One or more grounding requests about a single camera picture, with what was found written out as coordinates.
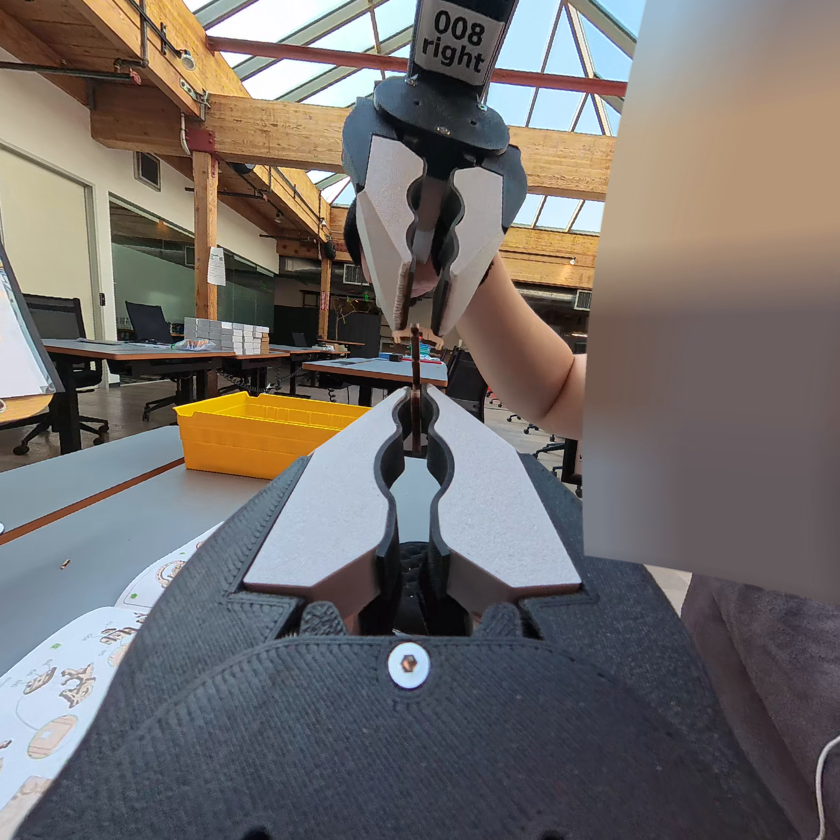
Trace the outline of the person's right forearm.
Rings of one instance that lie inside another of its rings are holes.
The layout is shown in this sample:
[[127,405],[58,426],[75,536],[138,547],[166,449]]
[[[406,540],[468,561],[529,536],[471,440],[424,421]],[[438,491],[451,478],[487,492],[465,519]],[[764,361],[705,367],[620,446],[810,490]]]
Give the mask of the person's right forearm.
[[457,324],[489,388],[523,419],[582,441],[585,354],[530,309],[514,287],[501,253]]

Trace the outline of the grey ventilation duct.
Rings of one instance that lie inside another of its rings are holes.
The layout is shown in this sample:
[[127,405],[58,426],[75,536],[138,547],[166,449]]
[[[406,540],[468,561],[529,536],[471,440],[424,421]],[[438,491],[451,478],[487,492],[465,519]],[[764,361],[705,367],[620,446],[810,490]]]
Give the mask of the grey ventilation duct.
[[[364,288],[368,289],[371,287],[369,284],[368,286],[363,287],[356,287],[356,286],[345,286],[342,283],[343,277],[343,265],[345,263],[352,262],[344,262],[340,260],[334,260],[331,264],[331,286],[333,287],[351,287],[351,288]],[[319,285],[321,281],[321,261],[317,259],[308,259],[308,258],[301,258],[301,257],[288,257],[288,256],[280,256],[279,257],[279,273],[284,277],[289,277],[291,279],[299,280],[301,282],[308,282],[314,283]]]

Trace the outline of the small grey desk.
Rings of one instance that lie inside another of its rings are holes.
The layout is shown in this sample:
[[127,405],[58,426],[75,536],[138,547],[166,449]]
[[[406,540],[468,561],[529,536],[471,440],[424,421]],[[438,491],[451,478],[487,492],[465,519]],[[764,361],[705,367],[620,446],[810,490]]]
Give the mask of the small grey desk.
[[306,362],[303,370],[318,373],[321,388],[337,390],[357,386],[358,405],[371,406],[373,389],[391,394],[413,383],[413,364],[408,359],[341,359]]

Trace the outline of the red ceiling pipe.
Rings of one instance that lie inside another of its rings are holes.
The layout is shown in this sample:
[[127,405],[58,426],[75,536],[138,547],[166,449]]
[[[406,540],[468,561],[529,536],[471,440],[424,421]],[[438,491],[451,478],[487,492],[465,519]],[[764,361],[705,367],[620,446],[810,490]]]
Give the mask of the red ceiling pipe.
[[[331,64],[337,67],[391,71],[406,71],[408,68],[408,60],[405,58],[383,56],[375,53],[321,49],[298,45],[281,45],[265,41],[210,35],[206,37],[206,45],[213,52],[278,60],[301,60],[320,64]],[[520,87],[593,93],[603,97],[623,98],[627,94],[627,83],[621,80],[573,77],[525,70],[496,68],[489,75],[488,80]]]

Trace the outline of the thin dark wooden model part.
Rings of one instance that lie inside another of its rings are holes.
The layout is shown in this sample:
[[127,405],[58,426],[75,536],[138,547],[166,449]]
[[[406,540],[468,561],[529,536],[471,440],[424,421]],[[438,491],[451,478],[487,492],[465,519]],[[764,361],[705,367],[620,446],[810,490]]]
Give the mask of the thin dark wooden model part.
[[412,425],[412,453],[414,457],[421,457],[423,454],[422,442],[422,377],[421,357],[419,351],[420,329],[418,324],[413,323],[410,329],[411,338],[411,363],[412,363],[412,390],[411,390],[411,425]]

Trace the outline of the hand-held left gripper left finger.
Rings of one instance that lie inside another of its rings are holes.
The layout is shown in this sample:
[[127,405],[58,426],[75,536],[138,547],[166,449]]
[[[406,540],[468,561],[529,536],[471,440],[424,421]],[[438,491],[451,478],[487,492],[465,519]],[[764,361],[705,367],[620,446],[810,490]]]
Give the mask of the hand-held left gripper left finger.
[[402,388],[316,448],[245,573],[252,592],[331,602],[342,617],[402,584],[396,502],[405,468]]

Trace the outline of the bare potted tree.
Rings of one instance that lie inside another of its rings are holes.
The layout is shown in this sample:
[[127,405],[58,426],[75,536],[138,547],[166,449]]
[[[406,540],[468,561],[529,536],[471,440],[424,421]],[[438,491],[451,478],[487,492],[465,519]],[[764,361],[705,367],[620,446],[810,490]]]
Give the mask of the bare potted tree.
[[342,325],[345,324],[349,315],[356,312],[357,299],[341,296],[331,295],[329,303],[328,328],[327,339],[330,341],[341,342],[340,337]]

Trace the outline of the yellow plastic bin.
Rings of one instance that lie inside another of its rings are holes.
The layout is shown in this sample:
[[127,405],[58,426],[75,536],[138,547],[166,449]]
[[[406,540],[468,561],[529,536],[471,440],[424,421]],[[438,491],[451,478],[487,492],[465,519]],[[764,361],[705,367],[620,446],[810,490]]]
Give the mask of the yellow plastic bin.
[[185,467],[272,480],[367,407],[287,395],[222,395],[178,406]]

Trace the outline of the person's right hand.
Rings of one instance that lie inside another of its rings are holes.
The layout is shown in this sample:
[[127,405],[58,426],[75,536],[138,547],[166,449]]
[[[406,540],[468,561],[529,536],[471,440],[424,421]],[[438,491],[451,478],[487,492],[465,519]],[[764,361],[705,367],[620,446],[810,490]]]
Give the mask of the person's right hand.
[[439,268],[433,254],[434,229],[418,229],[415,232],[412,250],[414,257],[411,299],[420,298],[433,290],[438,282]]

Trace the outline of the long grey desk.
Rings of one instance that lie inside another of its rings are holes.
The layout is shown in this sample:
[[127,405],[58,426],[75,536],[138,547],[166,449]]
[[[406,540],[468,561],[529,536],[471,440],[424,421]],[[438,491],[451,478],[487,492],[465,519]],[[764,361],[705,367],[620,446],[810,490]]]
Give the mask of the long grey desk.
[[43,345],[64,387],[64,393],[56,395],[54,401],[55,424],[60,453],[63,455],[77,452],[81,448],[77,386],[71,378],[71,368],[76,358],[126,363],[133,371],[142,374],[193,374],[197,376],[197,398],[203,400],[207,398],[207,373],[220,369],[225,359],[236,360],[243,371],[249,371],[265,368],[281,359],[291,359],[297,363],[341,355],[339,351],[323,348],[273,349],[267,353],[246,355],[232,351],[174,350],[169,346],[125,342],[109,345],[83,339],[44,339]]

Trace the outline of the black office chair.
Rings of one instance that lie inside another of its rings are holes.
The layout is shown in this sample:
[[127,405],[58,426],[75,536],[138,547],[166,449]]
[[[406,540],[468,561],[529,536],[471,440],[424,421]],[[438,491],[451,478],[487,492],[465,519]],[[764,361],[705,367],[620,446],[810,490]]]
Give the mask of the black office chair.
[[[85,339],[87,333],[83,321],[81,300],[78,298],[59,298],[24,294],[35,326],[42,339],[76,340]],[[102,383],[102,362],[100,360],[81,360],[72,362],[71,379],[77,389],[98,386]],[[94,435],[94,445],[105,443],[109,434],[109,421],[104,418],[79,415],[80,431]],[[56,432],[56,409],[51,403],[49,408],[39,415],[12,423],[10,428],[26,425],[33,429],[14,447],[15,456],[26,456],[29,452],[29,442],[36,436],[49,432]]]
[[456,348],[448,363],[446,396],[484,423],[487,391],[487,383],[470,352]]
[[160,306],[125,302],[136,343],[172,345],[174,342],[170,323]]

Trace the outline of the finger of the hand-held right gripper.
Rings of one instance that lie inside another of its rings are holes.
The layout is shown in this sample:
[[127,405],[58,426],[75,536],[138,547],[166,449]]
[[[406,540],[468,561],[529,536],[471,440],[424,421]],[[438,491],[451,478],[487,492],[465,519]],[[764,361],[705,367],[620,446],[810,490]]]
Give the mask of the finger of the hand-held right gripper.
[[356,197],[356,221],[376,300],[392,331],[397,283],[414,261],[408,239],[417,213],[408,193],[424,175],[424,161],[403,143],[372,136],[364,188]]
[[502,175],[482,167],[459,169],[448,186],[442,215],[453,221],[438,250],[440,271],[431,320],[431,330],[439,338],[465,312],[504,236]]

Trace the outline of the printed instruction sheet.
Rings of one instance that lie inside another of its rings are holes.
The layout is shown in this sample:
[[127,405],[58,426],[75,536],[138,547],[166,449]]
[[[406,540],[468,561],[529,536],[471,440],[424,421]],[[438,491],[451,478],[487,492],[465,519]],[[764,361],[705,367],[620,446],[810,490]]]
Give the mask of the printed instruction sheet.
[[114,605],[75,619],[1,680],[1,838],[11,838],[75,752],[145,618],[219,524],[140,572]]

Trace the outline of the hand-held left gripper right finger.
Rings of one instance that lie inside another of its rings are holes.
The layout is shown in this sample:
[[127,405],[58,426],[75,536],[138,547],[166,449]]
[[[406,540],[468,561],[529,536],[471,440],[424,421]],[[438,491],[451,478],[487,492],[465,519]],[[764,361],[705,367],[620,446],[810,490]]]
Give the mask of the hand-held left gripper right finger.
[[423,389],[423,422],[428,633],[470,635],[495,604],[583,593],[517,450],[434,386]]

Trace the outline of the black-framed white board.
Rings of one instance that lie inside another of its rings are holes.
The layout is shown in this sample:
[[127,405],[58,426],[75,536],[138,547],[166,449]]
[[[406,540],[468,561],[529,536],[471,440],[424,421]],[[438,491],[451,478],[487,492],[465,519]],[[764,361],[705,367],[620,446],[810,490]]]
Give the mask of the black-framed white board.
[[63,393],[60,380],[1,247],[1,398]]

